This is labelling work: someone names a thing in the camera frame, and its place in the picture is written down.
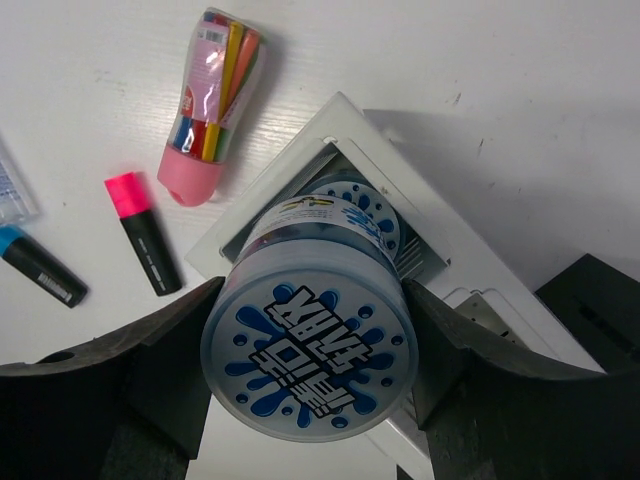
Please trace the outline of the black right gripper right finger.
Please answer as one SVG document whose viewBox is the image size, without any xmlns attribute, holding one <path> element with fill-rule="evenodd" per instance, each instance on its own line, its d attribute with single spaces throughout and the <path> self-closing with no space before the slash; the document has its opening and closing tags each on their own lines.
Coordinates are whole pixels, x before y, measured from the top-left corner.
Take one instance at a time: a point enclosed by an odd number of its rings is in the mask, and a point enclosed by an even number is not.
<svg viewBox="0 0 640 480">
<path fill-rule="evenodd" d="M 438 479 L 636 479 L 639 373 L 517 346 L 404 281 L 418 427 Z"/>
</svg>

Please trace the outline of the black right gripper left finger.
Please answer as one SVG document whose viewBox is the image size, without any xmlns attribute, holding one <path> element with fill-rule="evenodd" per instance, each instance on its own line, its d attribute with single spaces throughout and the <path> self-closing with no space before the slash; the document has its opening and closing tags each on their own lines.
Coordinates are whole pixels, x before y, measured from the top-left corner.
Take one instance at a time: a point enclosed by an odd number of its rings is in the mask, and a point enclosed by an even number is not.
<svg viewBox="0 0 640 480">
<path fill-rule="evenodd" d="M 36 363 L 2 365 L 2 478 L 185 478 L 211 398 L 200 341 L 223 283 Z"/>
</svg>

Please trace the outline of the blue splash-label round jar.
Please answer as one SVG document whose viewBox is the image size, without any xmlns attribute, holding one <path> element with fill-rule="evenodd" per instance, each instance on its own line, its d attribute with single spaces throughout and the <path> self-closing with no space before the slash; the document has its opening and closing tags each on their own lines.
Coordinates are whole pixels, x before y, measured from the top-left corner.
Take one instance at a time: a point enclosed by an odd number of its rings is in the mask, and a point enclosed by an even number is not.
<svg viewBox="0 0 640 480">
<path fill-rule="evenodd" d="M 219 403 L 278 439 L 337 441 L 389 418 L 419 352 L 379 227 L 334 196 L 273 206 L 220 290 L 200 358 Z"/>
</svg>

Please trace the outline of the pink cap crayon tube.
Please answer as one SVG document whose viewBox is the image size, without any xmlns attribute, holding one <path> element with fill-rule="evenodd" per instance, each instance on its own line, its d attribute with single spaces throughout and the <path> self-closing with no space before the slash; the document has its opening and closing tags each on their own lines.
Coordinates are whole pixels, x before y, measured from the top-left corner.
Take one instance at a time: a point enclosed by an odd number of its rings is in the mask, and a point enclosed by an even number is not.
<svg viewBox="0 0 640 480">
<path fill-rule="evenodd" d="M 196 207 L 213 196 L 266 60 L 267 44 L 258 29 L 217 8 L 202 13 L 157 173 L 179 205 Z"/>
</svg>

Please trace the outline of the white slotted organizer box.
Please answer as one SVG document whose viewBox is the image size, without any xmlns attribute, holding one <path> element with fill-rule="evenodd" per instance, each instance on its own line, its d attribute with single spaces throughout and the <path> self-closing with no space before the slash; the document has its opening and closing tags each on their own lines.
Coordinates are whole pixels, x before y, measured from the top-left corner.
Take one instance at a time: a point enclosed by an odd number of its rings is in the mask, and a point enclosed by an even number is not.
<svg viewBox="0 0 640 480">
<path fill-rule="evenodd" d="M 336 94 L 188 253 L 203 276 L 227 278 L 251 231 L 273 206 L 333 173 L 355 171 L 402 217 L 395 268 L 454 311 L 522 348 L 588 370 L 597 362 L 510 271 L 485 241 L 384 139 L 347 97 Z M 367 436 L 415 479 L 433 475 L 413 388 Z"/>
</svg>

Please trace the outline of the blue cap black highlighter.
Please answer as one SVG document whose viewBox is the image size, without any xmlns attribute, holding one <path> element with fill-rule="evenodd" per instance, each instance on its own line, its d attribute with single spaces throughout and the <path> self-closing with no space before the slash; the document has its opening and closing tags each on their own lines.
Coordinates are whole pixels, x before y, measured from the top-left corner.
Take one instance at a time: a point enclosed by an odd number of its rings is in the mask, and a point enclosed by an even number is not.
<svg viewBox="0 0 640 480">
<path fill-rule="evenodd" d="M 79 305 L 89 292 L 83 281 L 17 226 L 1 227 L 1 258 L 68 308 Z"/>
</svg>

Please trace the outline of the pink cap black highlighter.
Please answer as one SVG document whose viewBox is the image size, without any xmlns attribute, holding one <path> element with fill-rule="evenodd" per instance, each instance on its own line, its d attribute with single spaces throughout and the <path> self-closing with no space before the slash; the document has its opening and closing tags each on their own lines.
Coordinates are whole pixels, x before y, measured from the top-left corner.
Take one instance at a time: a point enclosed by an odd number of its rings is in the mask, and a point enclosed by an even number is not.
<svg viewBox="0 0 640 480">
<path fill-rule="evenodd" d="M 104 185 L 155 294 L 162 297 L 179 291 L 182 279 L 142 176 L 128 172 L 105 180 Z"/>
</svg>

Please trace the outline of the clear blue-cap spray bottle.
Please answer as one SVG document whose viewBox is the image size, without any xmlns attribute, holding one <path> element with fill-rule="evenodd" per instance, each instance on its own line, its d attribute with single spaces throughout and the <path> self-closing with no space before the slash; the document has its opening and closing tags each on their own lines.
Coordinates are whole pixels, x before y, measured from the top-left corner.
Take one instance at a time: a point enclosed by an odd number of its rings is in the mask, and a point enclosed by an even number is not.
<svg viewBox="0 0 640 480">
<path fill-rule="evenodd" d="M 39 216 L 37 202 L 11 151 L 1 139 L 1 225 L 22 224 Z"/>
</svg>

